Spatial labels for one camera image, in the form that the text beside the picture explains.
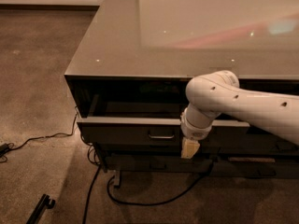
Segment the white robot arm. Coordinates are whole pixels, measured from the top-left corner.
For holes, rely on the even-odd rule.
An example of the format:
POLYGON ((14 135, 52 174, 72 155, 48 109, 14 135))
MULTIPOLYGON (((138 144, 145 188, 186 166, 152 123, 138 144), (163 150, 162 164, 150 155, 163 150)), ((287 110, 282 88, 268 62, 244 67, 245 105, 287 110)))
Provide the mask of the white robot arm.
POLYGON ((183 132, 181 157, 192 158, 207 137, 213 120, 221 114, 299 145, 299 97, 243 90, 228 70, 194 77, 185 90, 189 101, 180 117, 183 132))

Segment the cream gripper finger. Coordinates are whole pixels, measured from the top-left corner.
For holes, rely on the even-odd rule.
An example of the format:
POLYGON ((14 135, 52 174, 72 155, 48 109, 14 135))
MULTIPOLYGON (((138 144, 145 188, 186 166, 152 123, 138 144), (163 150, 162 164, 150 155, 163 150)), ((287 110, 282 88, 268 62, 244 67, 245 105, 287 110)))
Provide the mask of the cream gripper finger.
POLYGON ((183 138, 181 147, 181 158, 191 159, 199 150, 200 144, 195 140, 183 138))

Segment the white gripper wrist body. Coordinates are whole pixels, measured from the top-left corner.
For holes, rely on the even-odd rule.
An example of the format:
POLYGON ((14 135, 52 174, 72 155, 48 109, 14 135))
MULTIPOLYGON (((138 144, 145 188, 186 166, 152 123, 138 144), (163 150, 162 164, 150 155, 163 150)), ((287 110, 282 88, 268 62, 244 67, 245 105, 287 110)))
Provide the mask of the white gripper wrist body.
POLYGON ((212 118, 197 111, 185 110, 181 114, 181 130, 190 140, 203 140, 211 131, 212 118))

